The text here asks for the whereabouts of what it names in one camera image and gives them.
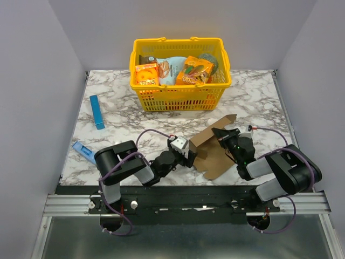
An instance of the open cardboard box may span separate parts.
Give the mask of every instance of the open cardboard box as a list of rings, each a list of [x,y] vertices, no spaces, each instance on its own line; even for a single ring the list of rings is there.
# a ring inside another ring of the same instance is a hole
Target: open cardboard box
[[[234,162],[229,159],[214,136],[212,128],[224,128],[234,123],[236,114],[228,114],[189,140],[189,149],[197,152],[194,166],[199,172],[206,171],[204,177],[213,180],[227,171]]]

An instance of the white wall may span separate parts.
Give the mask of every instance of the white wall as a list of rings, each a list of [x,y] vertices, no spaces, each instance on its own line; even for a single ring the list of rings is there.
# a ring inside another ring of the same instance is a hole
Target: white wall
[[[323,172],[345,247],[345,1],[318,0],[279,68],[278,81],[301,149]]]
[[[127,69],[137,38],[221,37],[233,69],[276,69],[316,0],[49,0],[81,63]]]
[[[85,72],[46,0],[0,1],[0,258],[30,258]]]

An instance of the snack package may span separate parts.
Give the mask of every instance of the snack package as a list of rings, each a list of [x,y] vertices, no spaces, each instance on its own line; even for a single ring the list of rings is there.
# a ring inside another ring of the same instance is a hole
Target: snack package
[[[157,63],[135,66],[135,74],[139,85],[158,85]]]
[[[155,58],[139,55],[139,64],[158,63],[160,85],[175,85],[176,77],[184,66],[185,57]]]
[[[214,64],[205,59],[189,56],[183,70],[176,78],[176,85],[206,84],[211,76]]]

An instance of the gray floor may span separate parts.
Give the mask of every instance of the gray floor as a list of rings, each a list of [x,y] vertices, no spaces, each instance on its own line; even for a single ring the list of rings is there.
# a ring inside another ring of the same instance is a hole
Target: gray floor
[[[270,229],[290,216],[274,216]],[[249,226],[208,224],[137,226],[134,235],[104,234],[96,217],[53,219],[45,259],[327,259],[331,258],[317,215],[298,216],[282,234],[262,235]]]

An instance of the marble table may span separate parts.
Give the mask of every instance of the marble table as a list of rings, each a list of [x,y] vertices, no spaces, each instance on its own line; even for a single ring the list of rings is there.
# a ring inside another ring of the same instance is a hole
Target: marble table
[[[96,166],[72,148],[76,141],[97,152],[120,142],[135,141],[147,128],[190,139],[226,114],[236,113],[237,120],[231,127],[239,127],[241,131],[248,124],[274,128],[291,142],[270,71],[231,71],[232,86],[225,90],[213,111],[144,112],[135,92],[130,88],[129,77],[129,70],[90,72],[60,180],[61,185],[98,184],[99,173]],[[97,130],[94,125],[89,100],[89,96],[94,94],[99,98],[105,129]],[[278,134],[267,131],[255,131],[253,141],[257,156],[284,145]],[[154,132],[144,134],[139,143],[139,151],[148,160],[154,159],[165,149],[166,138]],[[233,166],[211,181],[205,179],[203,173],[195,168],[178,166],[157,185],[259,185],[273,177],[265,175],[247,182],[238,176],[236,167]],[[131,176],[123,180],[121,185],[141,184],[136,177]]]

